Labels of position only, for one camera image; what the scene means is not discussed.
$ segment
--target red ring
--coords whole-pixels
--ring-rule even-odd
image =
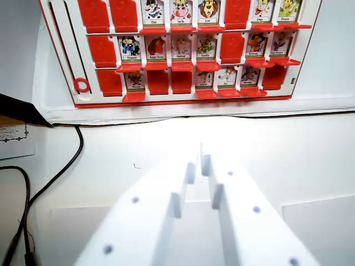
[[[85,89],[82,89],[79,87],[79,81],[85,83],[87,85],[87,87]],[[74,80],[74,88],[80,92],[80,93],[87,93],[90,90],[90,84],[86,79],[83,78],[77,78]]]

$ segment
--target cartoon lion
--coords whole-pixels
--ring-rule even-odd
[[[213,17],[218,11],[218,3],[213,1],[204,0],[199,4],[200,13],[205,18]]]

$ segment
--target white paper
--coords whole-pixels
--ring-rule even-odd
[[[27,124],[0,125],[0,159],[33,155],[34,131]]]

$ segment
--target cartoon character picture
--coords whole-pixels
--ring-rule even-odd
[[[164,25],[164,9],[160,0],[141,0],[143,25]]]
[[[199,35],[197,39],[197,58],[215,59],[215,39],[211,35]]]
[[[273,3],[275,0],[254,0],[251,23],[271,22]]]
[[[218,70],[218,88],[234,87],[236,78],[237,70],[233,66]]]
[[[283,0],[277,21],[283,23],[296,21],[300,13],[301,3],[302,0]]]
[[[288,55],[292,37],[286,32],[275,33],[270,51],[271,57],[285,57]]]
[[[171,11],[171,25],[191,25],[192,4],[188,0],[171,0],[173,9]]]
[[[139,41],[134,36],[118,37],[122,62],[140,62]]]
[[[165,41],[161,36],[146,36],[147,61],[166,61]]]
[[[171,36],[171,55],[173,61],[191,59],[191,41],[186,36]]]
[[[245,57],[262,57],[266,48],[266,39],[263,32],[250,34]]]
[[[141,72],[124,73],[127,91],[144,91],[143,75]]]
[[[240,81],[241,86],[255,86],[259,78],[260,69],[253,68],[252,66],[245,66]]]
[[[196,71],[196,89],[210,88],[213,86],[213,72]]]
[[[218,0],[202,0],[198,6],[199,25],[217,24],[219,18],[219,1]]]

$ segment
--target black cable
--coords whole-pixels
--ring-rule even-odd
[[[31,192],[28,174],[26,173],[26,171],[24,169],[22,169],[21,167],[18,167],[18,166],[10,165],[10,166],[1,166],[0,167],[0,170],[5,170],[5,169],[16,169],[16,170],[20,171],[22,173],[23,178],[26,183],[26,200],[25,200],[25,204],[24,204],[24,211],[23,211],[22,217],[23,217],[24,245],[26,248],[26,253],[30,253],[31,249],[29,247],[29,240],[28,240],[28,234],[27,234],[27,215],[26,215],[28,212],[29,195]],[[20,228],[20,226],[19,226],[16,234],[21,235],[21,231],[22,231],[22,228]]]
[[[22,229],[25,228],[24,225],[24,221],[25,219],[27,219],[27,214],[28,214],[28,210],[30,209],[31,205],[33,204],[33,202],[44,192],[46,191],[72,164],[73,162],[78,158],[78,156],[80,155],[81,151],[83,150],[84,147],[84,139],[83,139],[83,135],[82,132],[80,131],[80,128],[78,125],[75,125],[75,129],[78,133],[79,139],[80,139],[80,145],[78,148],[78,151],[75,153],[75,155],[73,156],[73,158],[67,163],[67,165],[64,166],[63,169],[61,169],[40,191],[38,191],[32,198],[31,200],[28,202],[28,209],[27,209],[27,213],[25,215],[25,213],[22,216],[20,225],[18,227],[17,233],[16,235],[13,237],[12,241],[10,242],[10,245],[7,249],[5,258],[2,262],[2,266],[9,266],[12,260],[12,257],[15,253],[15,250],[17,248],[18,245],[18,241],[19,238],[21,236],[21,231]],[[33,253],[30,253],[29,255],[31,255],[32,257],[30,257],[30,260],[33,260]]]

